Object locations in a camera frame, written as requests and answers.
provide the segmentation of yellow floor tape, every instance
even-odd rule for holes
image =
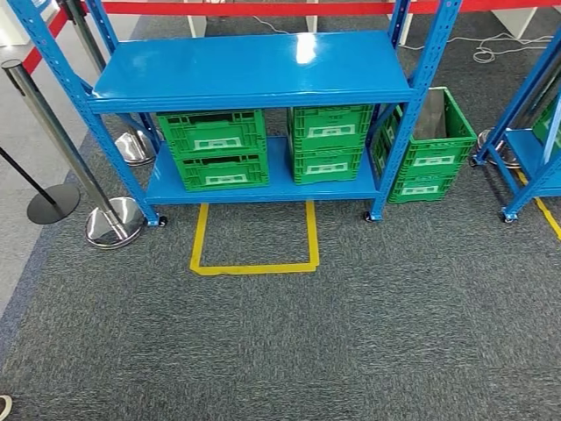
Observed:
[[[520,178],[520,181],[523,182],[524,185],[526,185],[528,183],[528,180],[524,175],[524,173],[523,173],[520,169],[517,169],[516,173],[518,175],[518,178]],[[544,217],[545,217],[545,219],[553,228],[553,230],[555,231],[556,234],[557,234],[557,238],[561,240],[561,227],[559,227],[557,221],[556,221],[555,218],[553,217],[551,212],[549,211],[547,207],[546,207],[542,199],[539,197],[534,197],[534,200],[536,201],[538,208],[539,208],[539,210],[544,214]]]
[[[305,222],[308,226],[308,247],[310,261],[306,263],[284,263],[277,265],[253,266],[201,266],[202,245],[208,219],[208,204],[202,203],[198,212],[197,230],[193,240],[190,269],[199,275],[262,275],[262,274],[290,274],[296,272],[315,272],[320,265],[320,251],[317,246],[316,227],[316,210],[314,202],[305,202]]]

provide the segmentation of stacked green crate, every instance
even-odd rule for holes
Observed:
[[[541,115],[536,121],[535,124],[532,128],[535,135],[540,140],[542,144],[545,145],[549,134],[549,127],[551,125],[551,119],[553,118],[553,111],[555,107],[555,100],[553,100],[550,105],[544,110]],[[561,128],[557,130],[557,134],[555,136],[555,142],[553,144],[551,155],[553,156],[561,150]]]
[[[448,89],[431,91],[433,95],[444,96],[446,137],[415,139],[412,136],[388,198],[388,203],[442,199],[475,143],[475,132]],[[402,112],[397,106],[376,133],[372,153],[379,174],[385,167],[401,117]]]
[[[261,110],[162,112],[158,118],[186,189],[268,183]]]
[[[345,181],[357,177],[372,105],[288,109],[294,181]]]

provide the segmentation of black stanchion base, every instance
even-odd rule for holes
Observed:
[[[72,184],[59,184],[45,189],[57,202],[53,206],[44,197],[37,194],[27,207],[27,218],[38,225],[54,224],[74,212],[80,203],[80,192]]]

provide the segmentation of blue shelf board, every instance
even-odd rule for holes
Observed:
[[[359,173],[349,182],[295,184],[289,165],[288,143],[282,136],[267,139],[270,182],[265,187],[187,191],[170,149],[164,143],[146,191],[150,204],[299,202],[304,200],[372,199],[378,195],[366,149]]]
[[[504,135],[526,178],[532,179],[540,167],[543,146],[532,130],[507,130]]]
[[[121,42],[95,84],[97,113],[400,103],[412,97],[386,32]]]
[[[520,163],[520,169],[528,180],[532,180],[541,167],[544,146],[531,129],[507,130],[505,132],[507,143],[514,156]],[[552,155],[553,160],[561,159],[561,156]],[[559,196],[561,191],[561,170],[556,171],[547,181],[541,183],[536,196]]]

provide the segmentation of blue metal shelf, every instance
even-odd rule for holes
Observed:
[[[326,32],[118,44],[94,112],[401,103],[410,88],[386,32]]]
[[[520,164],[520,169],[529,180],[531,180],[540,167],[543,145],[534,135],[532,129],[507,130],[504,132],[504,139]]]
[[[520,163],[520,169],[528,180],[532,180],[541,168],[544,146],[531,129],[507,130],[504,132],[504,139]],[[536,196],[559,196],[559,191],[561,171],[556,171],[542,182],[536,190]]]
[[[561,89],[556,81],[561,72],[561,28],[553,36],[534,68],[520,85],[504,109],[486,142],[474,155],[474,163],[483,165],[491,155],[513,197],[503,209],[504,222],[518,219],[518,212],[533,197],[561,196],[561,153],[551,155],[559,122],[561,122]],[[519,129],[529,125],[540,110],[541,102],[553,89],[557,89],[547,138],[543,145],[532,129]],[[514,154],[528,182],[520,186],[497,152],[502,142]]]
[[[94,86],[75,74],[31,0],[8,0],[53,74],[98,141],[149,225],[158,225],[153,204],[372,199],[367,220],[381,220],[427,91],[461,0],[440,0],[417,67],[409,77],[397,57],[397,42],[410,0],[396,0],[387,32],[360,31],[156,39],[120,42],[101,0],[85,0],[111,58]],[[253,189],[187,192],[165,144],[148,189],[124,161],[101,114],[149,113],[403,103],[385,169],[376,181],[366,153],[353,182],[294,184],[285,162],[284,140],[269,140],[271,185]]]
[[[372,199],[378,194],[366,150],[355,180],[304,185],[294,183],[287,153],[287,138],[275,136],[267,139],[271,181],[265,187],[187,191],[181,182],[170,149],[162,145],[146,191],[146,201],[150,204],[293,202]]]

